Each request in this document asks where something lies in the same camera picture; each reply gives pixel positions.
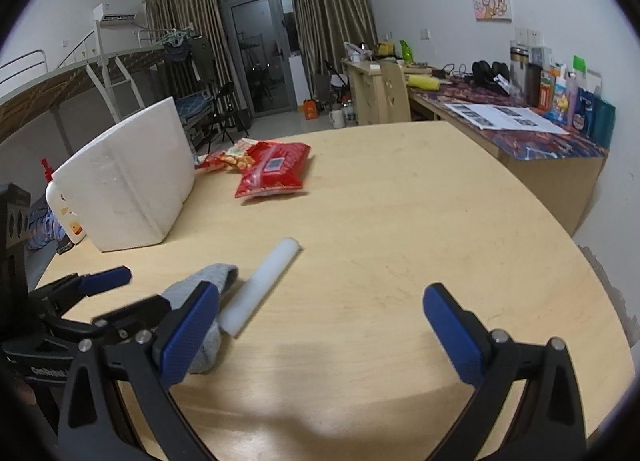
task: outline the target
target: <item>blue gripper pad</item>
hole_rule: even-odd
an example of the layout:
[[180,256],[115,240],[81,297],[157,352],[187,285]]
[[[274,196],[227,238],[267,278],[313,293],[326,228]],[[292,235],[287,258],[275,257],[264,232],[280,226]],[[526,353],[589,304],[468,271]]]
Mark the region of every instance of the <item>blue gripper pad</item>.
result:
[[160,383],[168,389],[184,380],[207,331],[218,316],[220,292],[210,282],[201,282],[180,309],[172,311],[158,327],[155,346]]
[[422,306],[460,380],[478,387],[491,353],[488,331],[442,284],[425,289]]
[[131,270],[126,266],[114,267],[107,271],[94,273],[94,275],[82,276],[78,292],[81,295],[91,297],[92,295],[124,286],[129,282],[131,282]]

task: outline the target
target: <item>wall outlet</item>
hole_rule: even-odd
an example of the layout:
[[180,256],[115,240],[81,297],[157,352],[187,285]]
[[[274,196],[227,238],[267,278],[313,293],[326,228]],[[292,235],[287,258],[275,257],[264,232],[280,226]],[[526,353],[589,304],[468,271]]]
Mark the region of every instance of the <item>wall outlet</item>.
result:
[[516,42],[518,44],[528,44],[529,35],[527,35],[527,30],[525,28],[516,28]]
[[537,30],[527,30],[527,40],[530,46],[542,46],[542,34]]

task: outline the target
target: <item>blue bedding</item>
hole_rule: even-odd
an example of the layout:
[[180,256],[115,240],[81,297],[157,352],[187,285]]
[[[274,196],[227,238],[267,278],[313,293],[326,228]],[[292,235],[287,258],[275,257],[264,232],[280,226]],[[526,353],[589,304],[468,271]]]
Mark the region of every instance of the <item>blue bedding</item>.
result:
[[175,108],[182,123],[187,123],[190,118],[199,115],[211,105],[212,97],[201,91],[193,95],[178,98],[175,101]]

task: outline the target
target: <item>green bottle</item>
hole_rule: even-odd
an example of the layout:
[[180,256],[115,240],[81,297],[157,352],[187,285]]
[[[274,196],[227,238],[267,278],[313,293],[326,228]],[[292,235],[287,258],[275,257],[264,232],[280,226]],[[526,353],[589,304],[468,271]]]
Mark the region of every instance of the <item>green bottle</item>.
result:
[[412,64],[414,62],[414,54],[409,48],[409,45],[404,41],[400,41],[400,46],[402,47],[402,60],[404,60],[407,64]]

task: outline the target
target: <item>barcode label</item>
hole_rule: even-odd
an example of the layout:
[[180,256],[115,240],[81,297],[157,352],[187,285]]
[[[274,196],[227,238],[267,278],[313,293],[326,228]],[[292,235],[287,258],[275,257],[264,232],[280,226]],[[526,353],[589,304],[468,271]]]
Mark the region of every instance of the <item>barcode label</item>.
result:
[[273,158],[267,162],[267,166],[264,167],[265,172],[276,172],[280,170],[282,164],[284,163],[284,158]]

